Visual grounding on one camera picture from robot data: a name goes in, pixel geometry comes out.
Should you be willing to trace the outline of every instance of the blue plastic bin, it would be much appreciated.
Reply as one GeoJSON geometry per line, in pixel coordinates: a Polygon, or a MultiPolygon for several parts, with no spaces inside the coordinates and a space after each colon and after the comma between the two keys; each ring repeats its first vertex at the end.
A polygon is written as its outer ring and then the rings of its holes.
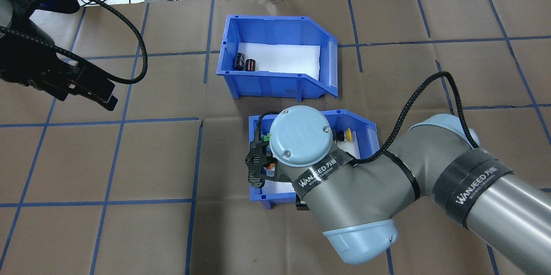
{"type": "MultiPolygon", "coordinates": [[[[360,159],[368,158],[379,149],[379,143],[377,138],[377,129],[374,122],[362,118],[347,110],[329,110],[321,112],[327,120],[332,129],[346,130],[350,128],[353,132],[356,132],[356,139],[358,140],[358,149],[360,151],[360,159]]],[[[269,114],[262,119],[262,126],[260,127],[260,133],[266,134],[269,132],[272,122],[276,117],[275,114],[269,114]]],[[[248,118],[248,140],[254,139],[254,129],[258,123],[260,116],[250,116],[248,118]]],[[[263,188],[255,189],[249,187],[251,201],[260,201],[266,210],[270,210],[275,204],[294,203],[295,195],[294,191],[284,193],[263,193],[263,188]]]]}
{"type": "Polygon", "coordinates": [[[226,79],[234,99],[274,96],[296,97],[300,102],[325,93],[338,97],[337,39],[308,17],[229,15],[216,74],[226,79]],[[306,74],[236,71],[240,42],[320,46],[319,80],[306,74]]]}

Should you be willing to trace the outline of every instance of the gray robot arm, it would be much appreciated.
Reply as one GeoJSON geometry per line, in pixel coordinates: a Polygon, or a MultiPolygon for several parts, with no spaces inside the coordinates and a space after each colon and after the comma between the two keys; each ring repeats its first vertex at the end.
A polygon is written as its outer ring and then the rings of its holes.
{"type": "Polygon", "coordinates": [[[384,252],[398,237],[392,217],[430,196],[525,273],[551,273],[551,199],[473,149],[455,116],[429,118],[355,167],[327,127],[314,108],[287,108],[272,124],[270,147],[345,263],[384,252]]]}

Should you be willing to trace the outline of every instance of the light blue joint cover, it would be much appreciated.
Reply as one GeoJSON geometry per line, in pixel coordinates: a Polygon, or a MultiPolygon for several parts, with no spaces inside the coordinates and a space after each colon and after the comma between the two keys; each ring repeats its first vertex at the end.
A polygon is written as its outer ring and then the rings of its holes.
{"type": "Polygon", "coordinates": [[[277,115],[270,128],[274,157],[290,167],[308,167],[327,155],[333,132],[327,118],[309,106],[293,106],[277,115]]]}
{"type": "MultiPolygon", "coordinates": [[[[427,120],[416,124],[409,128],[409,130],[417,127],[417,126],[424,126],[424,125],[431,125],[431,126],[437,126],[441,128],[445,128],[450,130],[451,132],[456,133],[457,135],[461,136],[469,144],[469,147],[473,147],[467,137],[465,136],[465,133],[463,132],[463,128],[461,127],[461,122],[459,121],[459,118],[456,116],[453,116],[452,114],[435,114],[431,118],[428,118],[427,120]]],[[[469,132],[471,133],[471,136],[473,137],[474,141],[477,142],[477,144],[480,145],[480,140],[478,139],[478,136],[476,132],[473,129],[469,129],[469,132]]]]}
{"type": "Polygon", "coordinates": [[[326,231],[323,234],[341,259],[351,265],[375,258],[398,238],[398,230],[392,219],[326,231]]]}

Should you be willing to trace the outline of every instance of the blue tape line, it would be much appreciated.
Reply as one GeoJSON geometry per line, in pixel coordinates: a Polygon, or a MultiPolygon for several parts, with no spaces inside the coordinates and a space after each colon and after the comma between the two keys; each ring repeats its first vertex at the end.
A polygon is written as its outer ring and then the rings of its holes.
{"type": "Polygon", "coordinates": [[[488,249],[488,255],[490,255],[490,262],[492,263],[492,269],[494,269],[494,275],[499,275],[498,265],[495,263],[494,250],[488,244],[486,244],[486,248],[488,249]]]}
{"type": "Polygon", "coordinates": [[[352,8],[352,0],[348,1],[348,10],[350,10],[350,20],[352,20],[352,30],[354,31],[354,43],[356,46],[356,56],[358,57],[358,67],[360,68],[360,73],[364,72],[364,67],[362,66],[362,55],[360,53],[360,47],[358,42],[358,30],[356,28],[356,19],[354,18],[354,9],[352,8]]]}
{"type": "MultiPolygon", "coordinates": [[[[143,36],[143,33],[145,31],[145,24],[147,22],[147,15],[149,13],[149,3],[145,6],[145,13],[143,16],[143,22],[142,22],[142,28],[140,30],[140,34],[143,36]]],[[[130,74],[131,78],[134,78],[136,75],[136,66],[138,65],[138,59],[140,58],[140,47],[136,46],[136,53],[134,55],[134,64],[132,66],[132,73],[130,74]]],[[[113,175],[115,174],[115,167],[117,164],[117,158],[118,158],[118,150],[120,149],[121,140],[122,140],[122,132],[124,130],[124,121],[126,120],[126,113],[128,112],[128,104],[130,102],[130,92],[132,91],[132,85],[128,87],[128,90],[126,92],[126,100],[124,101],[124,109],[122,111],[122,119],[121,119],[121,125],[118,130],[118,137],[117,137],[117,143],[115,144],[115,154],[113,155],[113,161],[111,163],[111,171],[109,172],[109,179],[107,182],[107,188],[105,189],[105,197],[102,207],[102,216],[100,217],[99,227],[98,227],[98,234],[96,236],[96,242],[94,246],[94,253],[92,255],[92,263],[90,265],[90,275],[94,274],[95,267],[96,267],[96,260],[98,258],[98,251],[100,246],[100,241],[102,240],[102,231],[103,231],[103,224],[105,222],[105,212],[107,211],[108,201],[109,201],[109,194],[111,192],[111,185],[113,182],[113,175]]]]}
{"type": "Polygon", "coordinates": [[[0,128],[35,128],[43,126],[44,124],[0,124],[0,128]]]}
{"type": "Polygon", "coordinates": [[[82,12],[80,13],[80,20],[79,20],[78,25],[77,25],[77,30],[74,33],[73,42],[71,43],[71,49],[70,49],[71,52],[73,52],[74,46],[77,43],[78,32],[80,32],[80,27],[82,26],[82,22],[84,21],[84,14],[85,13],[86,13],[86,6],[82,9],[82,12]]]}
{"type": "Polygon", "coordinates": [[[511,41],[525,41],[525,40],[546,40],[551,38],[551,35],[548,36],[525,36],[525,37],[510,37],[511,41]]]}
{"type": "Polygon", "coordinates": [[[392,265],[392,253],[390,247],[386,249],[386,261],[388,263],[388,274],[394,275],[394,266],[392,265]]]}
{"type": "Polygon", "coordinates": [[[166,56],[192,56],[192,55],[206,55],[208,51],[189,51],[189,52],[167,52],[167,53],[152,53],[148,57],[166,57],[166,56]]]}
{"type": "Polygon", "coordinates": [[[168,199],[137,199],[129,201],[108,201],[108,205],[144,205],[144,204],[175,204],[191,203],[190,198],[168,198],[168,199]]]}
{"type": "Polygon", "coordinates": [[[509,52],[511,53],[511,56],[515,60],[515,64],[518,70],[518,73],[522,79],[522,83],[524,83],[524,87],[526,88],[526,91],[530,97],[530,100],[532,101],[532,104],[534,105],[534,108],[536,109],[536,114],[538,115],[539,122],[542,124],[543,132],[545,132],[545,136],[547,137],[547,142],[549,145],[551,145],[551,134],[549,134],[549,130],[547,129],[547,125],[545,124],[545,120],[543,119],[542,112],[539,110],[539,106],[536,102],[536,99],[534,95],[532,94],[532,91],[530,89],[530,86],[528,85],[528,81],[526,80],[526,77],[524,73],[522,72],[522,68],[520,66],[520,63],[518,62],[517,57],[515,56],[515,52],[513,51],[513,47],[511,46],[511,41],[509,41],[509,38],[507,37],[507,32],[505,31],[505,28],[501,22],[501,19],[499,18],[498,11],[496,10],[494,6],[494,2],[492,0],[488,0],[490,2],[490,7],[492,8],[492,12],[494,12],[495,19],[498,21],[499,27],[501,28],[501,31],[503,33],[503,37],[505,39],[505,42],[507,43],[507,47],[509,48],[509,52]]]}
{"type": "Polygon", "coordinates": [[[101,126],[104,124],[120,124],[120,121],[90,121],[90,122],[60,122],[58,124],[48,124],[49,127],[74,127],[74,126],[101,126]]]}
{"type": "Polygon", "coordinates": [[[197,121],[199,118],[185,117],[185,118],[159,118],[159,119],[141,119],[141,120],[124,120],[126,124],[144,124],[148,122],[177,122],[177,121],[197,121]]]}
{"type": "Polygon", "coordinates": [[[534,105],[495,105],[495,106],[467,106],[463,110],[487,110],[487,109],[510,109],[510,108],[534,108],[534,105]]]}
{"type": "Polygon", "coordinates": [[[31,164],[31,167],[29,169],[29,175],[27,175],[27,179],[25,181],[25,186],[23,187],[23,191],[21,193],[21,197],[19,198],[19,203],[17,205],[17,210],[15,211],[15,216],[13,217],[12,226],[9,230],[8,239],[6,240],[6,244],[4,245],[4,250],[2,251],[2,257],[0,257],[0,271],[2,270],[2,265],[4,265],[4,260],[6,259],[6,253],[8,252],[8,247],[11,242],[13,232],[15,230],[15,225],[17,224],[17,220],[19,219],[19,214],[21,212],[21,208],[23,205],[23,201],[25,199],[25,195],[27,194],[27,190],[29,189],[29,184],[31,182],[31,178],[33,177],[33,172],[36,166],[36,161],[38,160],[38,155],[40,153],[40,149],[42,148],[42,144],[44,142],[44,136],[46,136],[46,130],[48,128],[48,122],[50,122],[50,119],[52,117],[53,108],[56,105],[56,99],[52,100],[52,104],[50,106],[50,111],[48,112],[48,116],[46,118],[46,122],[44,125],[44,129],[42,130],[42,134],[40,135],[40,140],[38,142],[38,146],[36,146],[35,155],[33,157],[33,163],[31,164]]]}
{"type": "Polygon", "coordinates": [[[208,61],[210,55],[210,35],[212,34],[212,20],[214,16],[214,0],[210,3],[210,17],[208,22],[208,37],[207,37],[207,56],[205,57],[205,75],[203,77],[203,83],[207,83],[208,79],[208,61]]]}
{"type": "Polygon", "coordinates": [[[191,201],[191,211],[189,214],[189,230],[187,231],[187,251],[186,251],[186,275],[189,275],[189,264],[191,262],[191,245],[193,238],[193,223],[195,221],[195,203],[197,201],[197,183],[199,182],[199,161],[201,159],[201,142],[203,141],[203,123],[199,126],[197,137],[197,153],[195,154],[195,178],[193,179],[193,194],[191,201]]]}
{"type": "Polygon", "coordinates": [[[102,201],[84,201],[84,202],[33,202],[23,203],[23,207],[51,207],[51,206],[98,206],[103,205],[102,201]]]}
{"type": "Polygon", "coordinates": [[[430,38],[430,28],[429,24],[427,23],[427,17],[425,16],[425,10],[423,10],[423,4],[421,4],[421,0],[417,0],[417,5],[419,5],[419,11],[421,11],[421,17],[423,18],[423,23],[425,24],[425,30],[427,30],[427,36],[430,38]]]}
{"type": "MultiPolygon", "coordinates": [[[[436,68],[438,69],[439,72],[442,72],[442,67],[440,66],[440,62],[438,62],[438,60],[435,60],[435,61],[436,61],[436,68]]],[[[442,81],[442,87],[444,88],[444,92],[446,92],[446,99],[448,101],[449,112],[451,114],[455,114],[453,112],[453,105],[451,105],[451,98],[449,96],[449,91],[447,90],[446,80],[444,80],[444,77],[441,77],[440,80],[442,81]]]]}
{"type": "Polygon", "coordinates": [[[125,55],[125,56],[104,56],[104,57],[88,57],[84,58],[85,60],[108,60],[108,59],[133,59],[135,55],[125,55]]]}

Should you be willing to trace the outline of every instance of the yellow object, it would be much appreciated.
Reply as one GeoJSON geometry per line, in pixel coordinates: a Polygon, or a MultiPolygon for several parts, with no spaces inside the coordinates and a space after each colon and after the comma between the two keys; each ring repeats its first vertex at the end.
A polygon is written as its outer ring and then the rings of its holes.
{"type": "Polygon", "coordinates": [[[352,131],[350,128],[346,130],[346,140],[348,140],[349,143],[352,141],[352,131]]]}

